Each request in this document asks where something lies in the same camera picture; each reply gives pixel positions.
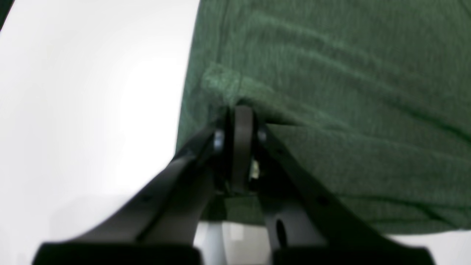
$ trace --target black metal bracket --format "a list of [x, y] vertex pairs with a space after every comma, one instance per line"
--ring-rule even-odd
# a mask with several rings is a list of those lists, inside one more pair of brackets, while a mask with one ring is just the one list
[[13, 2], [15, 2], [15, 0], [0, 1], [0, 31], [3, 28], [5, 21], [7, 20], [8, 13], [13, 6]]
[[203, 211], [237, 194], [258, 196], [272, 264], [433, 264], [427, 249], [396, 244], [351, 213], [247, 106], [221, 109], [113, 216], [44, 243], [33, 264], [203, 264], [192, 247]]

